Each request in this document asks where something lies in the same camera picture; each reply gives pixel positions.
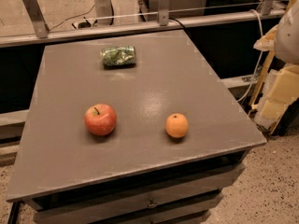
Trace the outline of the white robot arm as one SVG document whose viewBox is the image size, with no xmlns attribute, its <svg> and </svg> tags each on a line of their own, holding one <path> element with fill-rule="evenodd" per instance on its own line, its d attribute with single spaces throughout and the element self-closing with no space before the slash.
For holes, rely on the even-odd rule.
<svg viewBox="0 0 299 224">
<path fill-rule="evenodd" d="M 253 47 L 260 51 L 273 51 L 284 63 L 299 64 L 299 0 Z"/>
</svg>

